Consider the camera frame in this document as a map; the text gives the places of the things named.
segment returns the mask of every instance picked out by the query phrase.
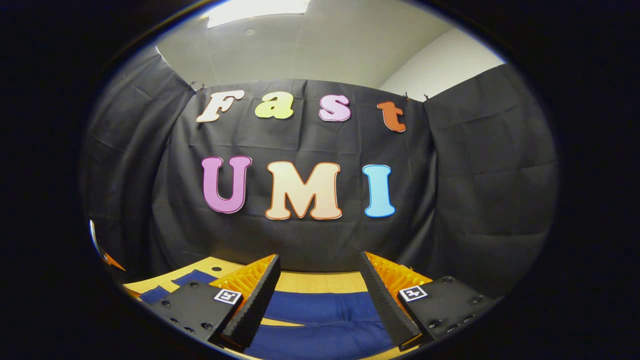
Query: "yellow letter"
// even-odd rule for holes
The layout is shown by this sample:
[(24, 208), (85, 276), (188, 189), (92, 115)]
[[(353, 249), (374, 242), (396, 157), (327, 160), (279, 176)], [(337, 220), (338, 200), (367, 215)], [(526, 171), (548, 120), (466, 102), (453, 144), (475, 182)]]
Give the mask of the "yellow letter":
[(293, 95), (288, 92), (277, 91), (268, 93), (262, 97), (262, 101), (264, 102), (255, 108), (255, 116), (257, 117), (263, 117), (265, 119), (270, 117), (286, 119), (293, 115), (293, 110), (291, 110)]
[(220, 118), (220, 115), (218, 115), (218, 109), (225, 112), (229, 110), (231, 104), (233, 104), (234, 98), (236, 100), (240, 100), (243, 97), (244, 90), (214, 92), (211, 94), (211, 101), (209, 101), (209, 105), (207, 105), (202, 115), (196, 118), (196, 121), (209, 122), (218, 120)]
[(340, 172), (338, 164), (317, 164), (306, 183), (302, 182), (296, 167), (288, 161), (270, 163), (267, 170), (273, 174), (271, 208), (265, 212), (268, 218), (286, 220), (291, 216), (291, 211), (285, 205), (286, 197), (299, 218), (305, 216), (314, 197), (316, 206), (310, 212), (312, 218), (331, 220), (342, 216), (335, 196), (335, 178)]

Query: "purple letter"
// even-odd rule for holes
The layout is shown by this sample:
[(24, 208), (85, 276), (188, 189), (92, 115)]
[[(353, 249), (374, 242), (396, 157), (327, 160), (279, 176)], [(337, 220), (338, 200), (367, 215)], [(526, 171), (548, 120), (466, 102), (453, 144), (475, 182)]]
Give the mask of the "purple letter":
[(218, 169), (222, 166), (221, 158), (206, 158), (202, 160), (204, 167), (204, 199), (213, 210), (231, 214), (240, 210), (244, 205), (244, 189), (246, 168), (251, 165), (248, 156), (234, 156), (229, 159), (229, 165), (234, 169), (234, 189), (230, 198), (222, 199), (218, 194)]
[(323, 96), (320, 99), (320, 118), (324, 121), (346, 121), (351, 116), (348, 104), (349, 99), (344, 95)]

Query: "orange soft gripper pad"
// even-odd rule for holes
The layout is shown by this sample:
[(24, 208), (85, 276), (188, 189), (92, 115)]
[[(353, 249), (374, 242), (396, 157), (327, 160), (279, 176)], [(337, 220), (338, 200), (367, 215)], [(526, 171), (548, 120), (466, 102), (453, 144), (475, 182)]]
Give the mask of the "orange soft gripper pad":
[(126, 271), (124, 270), (124, 268), (122, 266), (120, 266), (120, 264), (118, 264), (111, 256), (109, 256), (109, 254), (107, 254), (106, 252), (103, 253), (102, 255), (102, 259), (104, 260), (105, 263), (115, 266), (117, 268), (119, 268), (122, 271)]
[(218, 280), (215, 280), (209, 285), (221, 289), (239, 291), (242, 293), (243, 300), (236, 310), (237, 314), (238, 311), (242, 309), (247, 299), (249, 299), (249, 296), (251, 296), (253, 289), (255, 289), (256, 285), (258, 285), (260, 278), (264, 275), (267, 267), (269, 266), (269, 264), (271, 264), (275, 256), (276, 255), (273, 254), (267, 256), (266, 258), (262, 258), (258, 261), (250, 263), (243, 268), (240, 268), (230, 274), (219, 278)]
[(418, 274), (406, 266), (396, 264), (393, 261), (389, 261), (366, 251), (364, 253), (369, 259), (369, 262), (373, 265), (374, 269), (376, 269), (380, 279), (382, 279), (382, 282), (385, 284), (387, 290), (397, 302), (398, 306), (407, 316), (409, 316), (402, 304), (400, 304), (400, 300), (398, 300), (398, 292), (402, 289), (426, 284), (433, 280), (424, 275)]
[(140, 297), (140, 295), (142, 295), (141, 293), (138, 293), (138, 292), (136, 292), (136, 291), (133, 291), (133, 290), (131, 290), (131, 289), (127, 288), (126, 286), (123, 286), (123, 288), (124, 288), (124, 290), (127, 292), (127, 294), (131, 295), (131, 296), (132, 296), (132, 297), (134, 297), (134, 298), (139, 298), (139, 297)]

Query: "blue cloth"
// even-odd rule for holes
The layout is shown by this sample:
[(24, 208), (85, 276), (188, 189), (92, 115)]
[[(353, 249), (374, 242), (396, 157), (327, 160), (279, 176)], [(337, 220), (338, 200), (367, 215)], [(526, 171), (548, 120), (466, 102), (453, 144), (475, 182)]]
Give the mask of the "blue cloth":
[[(216, 278), (193, 270), (172, 282), (210, 283)], [(157, 301), (169, 293), (160, 286), (140, 296)], [(393, 348), (366, 292), (289, 293), (275, 291), (265, 318), (303, 326), (260, 325), (244, 353), (261, 359), (359, 359)]]
[[(210, 283), (216, 278), (198, 270), (172, 282), (182, 286), (189, 281)], [(267, 311), (267, 319), (304, 325), (324, 324), (348, 320), (377, 320), (380, 318), (368, 293), (289, 293), (274, 291)]]
[(380, 321), (260, 325), (244, 354), (260, 359), (361, 359), (393, 348)]
[(141, 294), (140, 299), (147, 304), (153, 304), (156, 301), (165, 298), (169, 294), (169, 291), (163, 289), (162, 286), (157, 286), (156, 288)]

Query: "black curtain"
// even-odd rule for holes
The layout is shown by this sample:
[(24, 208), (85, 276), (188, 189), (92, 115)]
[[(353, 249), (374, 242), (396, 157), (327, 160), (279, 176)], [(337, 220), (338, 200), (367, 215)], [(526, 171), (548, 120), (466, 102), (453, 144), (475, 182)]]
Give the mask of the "black curtain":
[[(211, 94), (244, 90), (214, 122), (196, 122)], [(263, 119), (255, 114), (262, 97), (284, 91), (293, 95), (288, 119)], [(351, 117), (344, 122), (323, 121), (320, 99), (328, 94), (349, 99)], [(403, 110), (399, 121), (407, 130), (397, 133), (384, 123), (377, 104), (392, 101)], [(218, 190), (232, 194), (234, 156), (252, 159), (246, 174), (246, 200), (236, 213), (212, 210), (203, 196), (204, 158), (219, 157)], [(340, 166), (337, 204), (342, 216), (316, 220), (293, 212), (287, 220), (271, 220), (274, 161), (294, 164), (307, 181), (318, 163)], [(396, 212), (368, 217), (369, 183), (366, 165), (391, 168), (388, 189)], [(250, 263), (280, 255), (283, 270), (311, 272), (357, 271), (358, 254), (367, 250), (390, 259), (413, 260), (427, 240), (435, 196), (435, 157), (426, 113), (419, 101), (356, 85), (312, 80), (252, 81), (198, 91), (178, 117), (156, 177), (150, 222), (150, 241), (156, 251), (154, 272), (161, 274), (207, 256)]]
[(79, 159), (84, 214), (100, 247), (121, 264), (120, 281), (152, 277), (148, 223), (160, 158), (193, 95), (156, 47), (116, 73), (95, 103)]
[(557, 198), (547, 119), (503, 64), (424, 102), (438, 154), (431, 277), (452, 275), (487, 295), (509, 291), (540, 252)]

